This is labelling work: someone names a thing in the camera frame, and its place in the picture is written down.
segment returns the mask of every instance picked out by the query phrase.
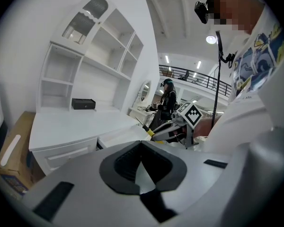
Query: woman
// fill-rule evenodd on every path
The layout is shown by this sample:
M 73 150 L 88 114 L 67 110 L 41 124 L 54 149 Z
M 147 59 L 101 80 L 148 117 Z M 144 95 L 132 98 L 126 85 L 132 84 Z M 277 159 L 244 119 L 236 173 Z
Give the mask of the woman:
M 158 105 L 157 108 L 150 107 L 151 111 L 158 110 L 150 124 L 151 130 L 158 128 L 160 125 L 166 123 L 167 120 L 171 120 L 176 103 L 177 96 L 173 81 L 165 79 L 161 83 L 161 87 L 164 87 L 164 93 L 160 100 L 161 105 Z

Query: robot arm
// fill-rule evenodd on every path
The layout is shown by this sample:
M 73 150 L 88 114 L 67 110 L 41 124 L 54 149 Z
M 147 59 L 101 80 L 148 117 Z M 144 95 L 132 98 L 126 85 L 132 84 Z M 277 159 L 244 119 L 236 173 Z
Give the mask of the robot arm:
M 153 130 L 152 140 L 166 140 L 168 143 L 180 142 L 186 148 L 193 144 L 195 126 L 200 122 L 202 113 L 194 103 L 187 102 L 173 112 L 172 120 Z

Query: long dark hair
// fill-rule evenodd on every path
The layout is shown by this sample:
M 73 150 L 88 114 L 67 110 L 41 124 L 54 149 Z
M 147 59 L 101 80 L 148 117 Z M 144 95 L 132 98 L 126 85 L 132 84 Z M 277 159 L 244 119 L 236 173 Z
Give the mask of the long dark hair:
M 168 94 L 171 92 L 171 91 L 175 91 L 175 87 L 174 87 L 174 84 L 173 83 L 167 83 L 168 87 L 166 90 L 164 90 L 164 93 L 161 97 L 161 102 L 163 101 L 164 98 L 166 98 L 168 96 Z

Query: ceiling light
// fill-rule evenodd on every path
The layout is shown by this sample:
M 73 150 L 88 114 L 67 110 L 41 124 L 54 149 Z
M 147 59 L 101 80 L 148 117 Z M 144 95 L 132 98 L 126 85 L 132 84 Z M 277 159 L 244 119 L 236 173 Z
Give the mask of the ceiling light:
M 217 39 L 216 37 L 210 35 L 206 37 L 206 42 L 209 44 L 215 44 L 217 42 Z
M 198 62 L 197 69 L 199 69 L 200 66 L 201 66 L 201 61 Z

